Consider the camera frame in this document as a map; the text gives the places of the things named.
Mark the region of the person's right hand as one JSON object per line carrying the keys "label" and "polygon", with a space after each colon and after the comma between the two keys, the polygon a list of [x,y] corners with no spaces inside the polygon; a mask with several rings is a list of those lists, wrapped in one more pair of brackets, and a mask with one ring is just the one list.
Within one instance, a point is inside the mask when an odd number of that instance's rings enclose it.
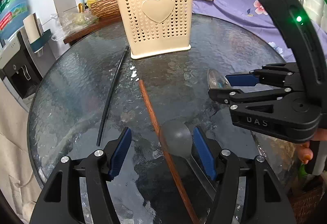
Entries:
{"label": "person's right hand", "polygon": [[[312,138],[312,141],[327,141],[327,130],[318,129]],[[306,143],[296,145],[296,151],[298,158],[303,164],[307,164],[314,157],[313,151],[310,149],[310,141]]]}

